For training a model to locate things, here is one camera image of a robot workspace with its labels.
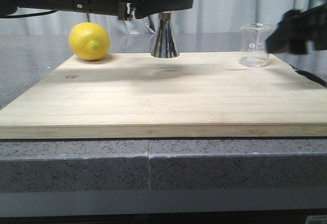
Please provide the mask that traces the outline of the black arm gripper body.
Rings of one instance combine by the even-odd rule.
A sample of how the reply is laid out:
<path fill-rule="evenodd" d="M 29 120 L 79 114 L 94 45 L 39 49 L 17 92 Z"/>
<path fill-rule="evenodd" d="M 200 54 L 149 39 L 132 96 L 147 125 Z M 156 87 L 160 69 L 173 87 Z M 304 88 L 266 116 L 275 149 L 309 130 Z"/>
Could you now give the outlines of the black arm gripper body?
<path fill-rule="evenodd" d="M 300 51 L 307 51 L 307 41 L 312 41 L 314 49 L 326 50 L 326 3 L 300 13 Z"/>

